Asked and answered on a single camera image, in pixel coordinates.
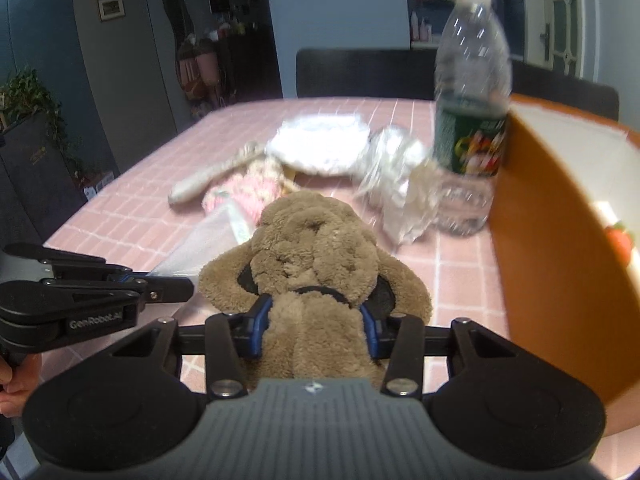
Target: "picture frame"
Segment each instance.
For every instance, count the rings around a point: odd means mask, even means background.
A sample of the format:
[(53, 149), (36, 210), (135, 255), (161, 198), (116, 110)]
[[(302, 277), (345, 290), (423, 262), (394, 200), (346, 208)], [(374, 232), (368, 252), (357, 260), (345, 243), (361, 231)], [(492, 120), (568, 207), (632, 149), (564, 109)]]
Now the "picture frame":
[(123, 18), (124, 3), (122, 0), (98, 0), (98, 12), (100, 12), (101, 22)]

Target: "green bottle label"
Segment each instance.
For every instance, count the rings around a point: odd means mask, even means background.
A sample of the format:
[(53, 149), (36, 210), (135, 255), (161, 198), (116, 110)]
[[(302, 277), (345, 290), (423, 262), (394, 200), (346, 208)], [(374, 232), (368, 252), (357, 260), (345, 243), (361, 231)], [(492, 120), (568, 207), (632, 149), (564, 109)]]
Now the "green bottle label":
[(469, 113), (458, 105), (438, 104), (434, 154), (453, 173), (493, 176), (500, 167), (506, 115)]

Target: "plastic water bottle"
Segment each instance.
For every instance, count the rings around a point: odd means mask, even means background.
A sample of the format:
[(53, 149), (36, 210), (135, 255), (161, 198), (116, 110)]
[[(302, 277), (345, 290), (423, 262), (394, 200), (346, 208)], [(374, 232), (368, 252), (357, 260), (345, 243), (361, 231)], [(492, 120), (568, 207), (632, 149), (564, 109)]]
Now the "plastic water bottle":
[(492, 0), (455, 0), (436, 55), (437, 227), (466, 236), (494, 199), (511, 94), (509, 47)]

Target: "green plant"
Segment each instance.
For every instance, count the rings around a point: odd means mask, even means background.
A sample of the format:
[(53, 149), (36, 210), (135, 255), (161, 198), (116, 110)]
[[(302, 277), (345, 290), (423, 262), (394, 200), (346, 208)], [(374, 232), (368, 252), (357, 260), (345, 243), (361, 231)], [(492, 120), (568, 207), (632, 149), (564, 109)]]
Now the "green plant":
[(4, 111), (9, 124), (17, 123), (37, 113), (43, 113), (49, 123), (47, 137), (54, 147), (60, 150), (69, 173), (80, 181), (86, 176), (87, 170), (76, 156), (70, 153), (65, 121), (60, 115), (60, 103), (56, 102), (49, 90), (38, 78), (35, 69), (25, 67), (0, 87), (4, 93)]

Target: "white door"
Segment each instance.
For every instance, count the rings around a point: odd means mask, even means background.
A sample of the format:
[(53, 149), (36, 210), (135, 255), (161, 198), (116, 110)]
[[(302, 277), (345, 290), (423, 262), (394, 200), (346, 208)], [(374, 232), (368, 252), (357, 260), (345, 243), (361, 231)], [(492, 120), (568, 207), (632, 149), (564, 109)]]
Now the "white door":
[(525, 0), (525, 61), (580, 75), (581, 0)]

